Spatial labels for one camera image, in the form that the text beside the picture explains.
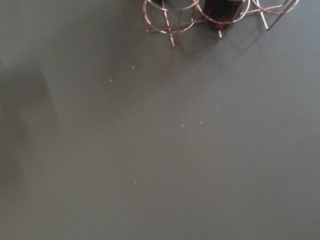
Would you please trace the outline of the tea bottle front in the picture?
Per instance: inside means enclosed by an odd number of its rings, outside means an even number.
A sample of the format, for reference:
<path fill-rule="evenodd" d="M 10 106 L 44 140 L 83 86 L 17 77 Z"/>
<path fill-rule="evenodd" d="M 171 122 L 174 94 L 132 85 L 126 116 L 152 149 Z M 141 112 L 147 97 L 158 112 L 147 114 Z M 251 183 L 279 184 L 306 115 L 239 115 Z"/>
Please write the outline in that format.
<path fill-rule="evenodd" d="M 207 16 L 205 22 L 216 31 L 224 31 L 228 24 L 219 24 L 230 22 L 235 14 L 242 7 L 242 0 L 206 0 L 202 12 Z"/>

